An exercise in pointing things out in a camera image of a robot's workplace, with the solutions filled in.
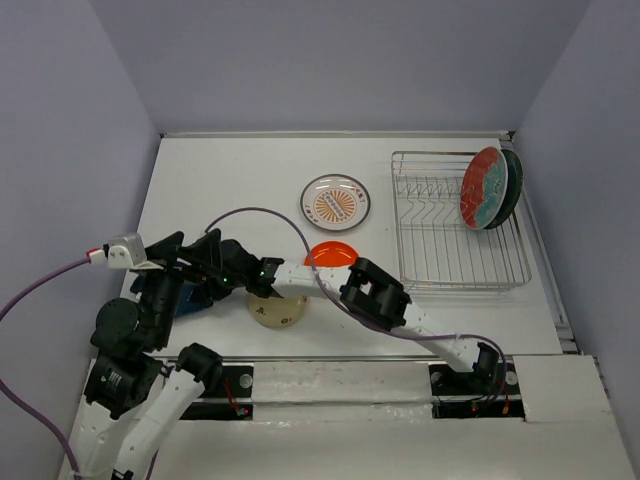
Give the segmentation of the dark blue plate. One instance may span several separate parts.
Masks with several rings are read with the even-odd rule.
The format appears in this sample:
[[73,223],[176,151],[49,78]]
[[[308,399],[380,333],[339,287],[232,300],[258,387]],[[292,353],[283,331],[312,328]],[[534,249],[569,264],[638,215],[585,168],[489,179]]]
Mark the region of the dark blue plate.
[[[138,276],[131,286],[129,292],[138,298],[145,285],[145,278]],[[185,317],[190,314],[201,312],[210,308],[214,301],[206,297],[203,291],[196,285],[185,283],[182,286],[180,297],[176,306],[175,317]]]

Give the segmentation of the cream plate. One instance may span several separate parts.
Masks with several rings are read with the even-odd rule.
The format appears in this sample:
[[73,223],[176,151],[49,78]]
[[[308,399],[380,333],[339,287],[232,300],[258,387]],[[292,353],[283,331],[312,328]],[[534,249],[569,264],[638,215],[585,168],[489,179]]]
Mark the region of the cream plate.
[[248,310],[252,318],[260,325],[272,329],[281,329],[300,321],[307,310],[307,296],[287,298],[261,298],[247,294]]

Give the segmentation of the white plate orange sunburst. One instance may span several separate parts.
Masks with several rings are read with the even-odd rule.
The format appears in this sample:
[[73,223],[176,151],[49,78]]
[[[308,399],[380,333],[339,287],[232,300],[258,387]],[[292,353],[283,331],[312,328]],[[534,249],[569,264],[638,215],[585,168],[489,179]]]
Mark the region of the white plate orange sunburst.
[[305,219],[328,232],[345,232],[361,225],[372,207],[366,187],[341,174],[319,176],[308,183],[299,200]]

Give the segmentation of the red and teal floral plate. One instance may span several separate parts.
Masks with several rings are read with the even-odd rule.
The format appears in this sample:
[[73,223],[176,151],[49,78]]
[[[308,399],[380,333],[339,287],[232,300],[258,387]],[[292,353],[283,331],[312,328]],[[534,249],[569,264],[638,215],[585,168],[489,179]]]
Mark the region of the red and teal floral plate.
[[508,185],[506,158],[495,147],[486,147],[469,163],[460,189],[459,210],[467,227],[482,230],[497,216]]

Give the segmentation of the teal glazed plate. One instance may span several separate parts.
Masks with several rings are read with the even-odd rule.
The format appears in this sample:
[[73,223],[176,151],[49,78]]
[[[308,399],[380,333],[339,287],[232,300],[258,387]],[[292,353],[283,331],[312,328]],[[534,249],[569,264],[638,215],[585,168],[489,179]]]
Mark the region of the teal glazed plate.
[[519,156],[512,149],[502,149],[501,153],[507,163],[507,188],[502,205],[494,219],[486,227],[486,230],[499,227],[511,216],[519,201],[523,188],[524,174]]

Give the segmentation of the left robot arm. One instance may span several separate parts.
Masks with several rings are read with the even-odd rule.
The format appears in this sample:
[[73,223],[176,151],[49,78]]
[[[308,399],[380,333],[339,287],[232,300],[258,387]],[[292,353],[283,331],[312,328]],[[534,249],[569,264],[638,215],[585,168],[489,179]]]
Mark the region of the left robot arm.
[[134,479],[199,395],[221,383],[222,358],[193,343],[179,354],[168,383],[151,407],[144,406],[163,364],[152,354],[165,348],[184,284],[201,286],[223,265],[221,234],[213,230],[186,246],[175,232],[144,246],[139,234],[110,240],[88,251],[92,264],[130,270],[143,277],[138,300],[115,298],[96,316],[90,338],[98,356],[89,371],[74,428],[70,473],[77,479]]

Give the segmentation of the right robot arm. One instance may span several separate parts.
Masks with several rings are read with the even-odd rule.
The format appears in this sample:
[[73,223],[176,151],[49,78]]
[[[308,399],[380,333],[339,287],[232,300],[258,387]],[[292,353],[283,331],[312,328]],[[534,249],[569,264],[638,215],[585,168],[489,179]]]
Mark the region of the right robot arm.
[[361,325],[384,335],[409,340],[439,356],[470,391],[482,392],[496,382],[501,349],[476,334],[448,333],[415,304],[404,286],[369,259],[350,266],[313,268],[281,258],[258,258],[214,230],[177,249],[184,271],[195,284],[193,298],[211,305],[243,288],[260,298],[325,298]]

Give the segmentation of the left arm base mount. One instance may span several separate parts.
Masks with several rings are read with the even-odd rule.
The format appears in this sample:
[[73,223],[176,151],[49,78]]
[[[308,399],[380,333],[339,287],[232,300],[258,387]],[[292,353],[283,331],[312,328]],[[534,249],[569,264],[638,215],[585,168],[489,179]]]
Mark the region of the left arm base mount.
[[183,421],[248,421],[253,419],[254,365],[224,363],[218,384],[207,388],[181,416]]

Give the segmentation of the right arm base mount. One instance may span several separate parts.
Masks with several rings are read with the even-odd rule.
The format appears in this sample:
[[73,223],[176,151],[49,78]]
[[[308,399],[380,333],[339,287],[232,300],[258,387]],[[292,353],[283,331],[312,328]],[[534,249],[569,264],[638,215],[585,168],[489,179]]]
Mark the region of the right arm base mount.
[[507,376],[498,367],[495,386],[472,385],[471,376],[457,373],[445,363],[429,365],[434,419],[525,418],[515,365],[507,363]]

